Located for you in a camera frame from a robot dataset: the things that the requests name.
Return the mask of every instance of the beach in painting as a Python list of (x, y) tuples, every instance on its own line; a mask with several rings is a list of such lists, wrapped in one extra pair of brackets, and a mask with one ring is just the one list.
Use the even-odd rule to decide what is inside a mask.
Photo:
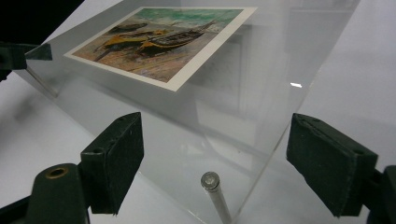
[[(166, 83), (242, 11), (243, 9), (142, 8), (71, 54)], [(137, 25), (134, 28), (133, 24), (141, 24), (141, 27)], [(192, 38), (193, 32), (200, 34)], [(166, 46), (158, 45), (165, 41)], [(145, 46), (155, 47), (155, 52), (144, 53), (148, 49)]]

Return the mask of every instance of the painting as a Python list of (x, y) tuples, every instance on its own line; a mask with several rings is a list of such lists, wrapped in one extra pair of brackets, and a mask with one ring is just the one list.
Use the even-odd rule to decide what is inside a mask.
[(141, 7), (64, 56), (177, 91), (255, 7)]

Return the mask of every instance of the white surface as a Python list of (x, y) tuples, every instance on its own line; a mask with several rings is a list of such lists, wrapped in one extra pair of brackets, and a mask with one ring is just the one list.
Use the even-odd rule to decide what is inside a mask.
[[(82, 12), (75, 15), (87, 19), (88, 13), (83, 12), (102, 10), (93, 10), (96, 4), (100, 5), (84, 2)], [(324, 120), (378, 153), (381, 171), (396, 159), (392, 148), (396, 142), (396, 28), (391, 26), (396, 21), (395, 4), (361, 1), (299, 111)], [(79, 152), (93, 137), (15, 74), (0, 86), (0, 206), (4, 206), (29, 194), (41, 170), (60, 162), (78, 162)], [(359, 218), (332, 217), (285, 160), (286, 138), (238, 223), (364, 223), (365, 209)], [(125, 202), (118, 217), (92, 215), (92, 223), (196, 220), (140, 175)]]

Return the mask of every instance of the metal pin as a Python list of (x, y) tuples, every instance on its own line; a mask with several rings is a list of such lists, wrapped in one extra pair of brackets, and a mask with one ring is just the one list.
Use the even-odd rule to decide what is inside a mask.
[(218, 211), (223, 224), (231, 223), (230, 212), (228, 211), (227, 204), (225, 203), (224, 196), (220, 188), (220, 178), (215, 172), (207, 172), (201, 178), (201, 185), (210, 196), (213, 204)]

